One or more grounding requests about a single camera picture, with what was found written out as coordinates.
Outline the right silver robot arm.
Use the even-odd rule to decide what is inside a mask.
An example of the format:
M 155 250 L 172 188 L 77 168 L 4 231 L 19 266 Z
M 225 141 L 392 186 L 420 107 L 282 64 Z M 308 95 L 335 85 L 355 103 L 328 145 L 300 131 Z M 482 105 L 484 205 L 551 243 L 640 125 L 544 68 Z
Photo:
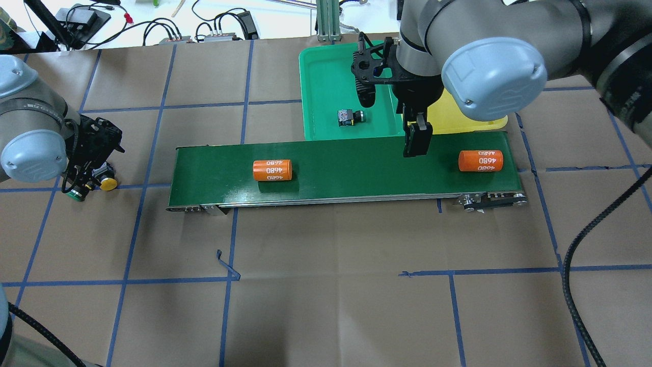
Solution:
M 363 107 L 390 85 L 406 158 L 425 155 L 427 109 L 448 91 L 489 121 L 533 102 L 547 82 L 580 75 L 615 118 L 650 145 L 650 1 L 405 1 L 399 36 L 359 35 L 351 72 Z

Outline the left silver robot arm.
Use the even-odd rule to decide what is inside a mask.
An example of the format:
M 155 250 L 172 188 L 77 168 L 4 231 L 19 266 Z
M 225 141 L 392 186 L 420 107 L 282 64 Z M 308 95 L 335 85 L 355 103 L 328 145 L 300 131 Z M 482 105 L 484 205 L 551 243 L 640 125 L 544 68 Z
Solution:
M 120 128 L 80 114 L 20 58 L 2 55 L 1 77 L 2 181 L 62 176 L 62 193 L 78 201 L 116 188 L 107 160 L 124 152 Z

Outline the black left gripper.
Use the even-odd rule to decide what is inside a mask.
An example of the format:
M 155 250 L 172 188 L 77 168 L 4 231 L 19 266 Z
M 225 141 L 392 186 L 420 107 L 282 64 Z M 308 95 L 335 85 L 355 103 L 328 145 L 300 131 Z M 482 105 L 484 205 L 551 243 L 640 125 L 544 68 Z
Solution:
M 64 128 L 71 135 L 64 139 L 68 163 L 61 174 L 61 193 L 65 194 L 66 188 L 74 186 L 88 186 L 92 191 L 100 189 L 93 170 L 108 162 L 114 151 L 124 153 L 121 147 L 123 131 L 107 119 L 88 116 L 80 116 L 79 120 L 67 118 Z

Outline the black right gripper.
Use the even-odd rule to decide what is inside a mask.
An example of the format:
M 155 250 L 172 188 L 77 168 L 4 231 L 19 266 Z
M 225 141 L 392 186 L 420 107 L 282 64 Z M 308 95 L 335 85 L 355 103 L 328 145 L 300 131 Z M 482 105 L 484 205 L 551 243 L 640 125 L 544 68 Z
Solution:
M 414 158 L 428 152 L 433 132 L 432 125 L 426 121 L 428 108 L 442 97 L 444 86 L 440 75 L 421 76 L 401 66 L 398 49 L 391 37 L 373 45 L 366 33 L 360 32 L 350 69 L 356 79 L 358 100 L 364 108 L 374 105 L 378 85 L 391 86 L 399 104 L 397 111 L 403 115 L 403 157 Z

